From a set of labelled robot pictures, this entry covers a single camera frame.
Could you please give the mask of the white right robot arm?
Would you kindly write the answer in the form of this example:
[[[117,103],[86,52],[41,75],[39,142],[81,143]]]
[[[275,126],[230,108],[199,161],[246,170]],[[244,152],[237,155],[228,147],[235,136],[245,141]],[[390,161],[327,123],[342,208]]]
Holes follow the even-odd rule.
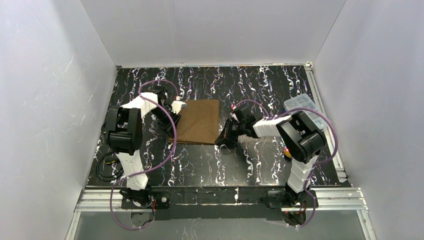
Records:
[[[319,111],[299,107],[277,117],[257,119],[245,108],[235,107],[214,143],[231,149],[236,146],[239,136],[281,138],[291,159],[290,175],[280,194],[281,200],[288,205],[303,203],[310,185],[310,174],[321,150],[327,145],[324,132],[308,113],[323,116]]]

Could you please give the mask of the brown woven cloth napkin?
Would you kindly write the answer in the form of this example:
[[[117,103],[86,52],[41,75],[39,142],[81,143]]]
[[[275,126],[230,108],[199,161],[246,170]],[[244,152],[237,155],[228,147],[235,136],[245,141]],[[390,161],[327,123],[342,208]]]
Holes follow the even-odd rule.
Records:
[[[178,144],[213,145],[219,136],[220,101],[217,99],[173,101],[174,113],[181,118],[176,124]]]

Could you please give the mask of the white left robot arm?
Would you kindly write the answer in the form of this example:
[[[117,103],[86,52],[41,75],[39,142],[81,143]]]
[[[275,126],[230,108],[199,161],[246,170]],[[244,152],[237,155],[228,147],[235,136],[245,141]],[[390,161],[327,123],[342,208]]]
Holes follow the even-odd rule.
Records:
[[[176,136],[181,119],[180,111],[187,103],[180,97],[170,99],[164,86],[142,92],[135,99],[121,106],[108,109],[105,126],[105,142],[118,157],[127,177],[126,188],[120,194],[140,203],[151,201],[150,183],[144,172],[140,149],[143,143],[143,118],[151,113],[158,120],[158,127],[168,137]]]

